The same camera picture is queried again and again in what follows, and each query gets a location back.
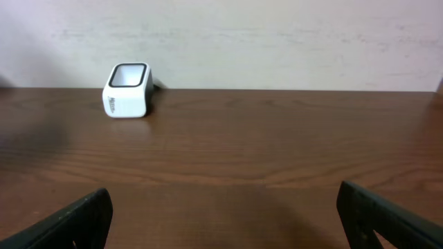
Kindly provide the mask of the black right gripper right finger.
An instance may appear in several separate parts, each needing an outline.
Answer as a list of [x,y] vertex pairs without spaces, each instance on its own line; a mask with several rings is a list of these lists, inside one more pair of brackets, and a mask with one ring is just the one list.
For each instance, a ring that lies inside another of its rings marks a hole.
[[351,248],[382,248],[380,234],[396,248],[441,248],[442,227],[343,181],[336,208]]

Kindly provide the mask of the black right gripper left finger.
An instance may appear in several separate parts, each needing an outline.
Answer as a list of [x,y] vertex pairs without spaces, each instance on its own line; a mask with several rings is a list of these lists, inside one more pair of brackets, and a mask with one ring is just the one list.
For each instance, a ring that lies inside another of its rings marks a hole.
[[103,249],[112,216],[111,197],[105,188],[100,188],[2,240],[1,247]]

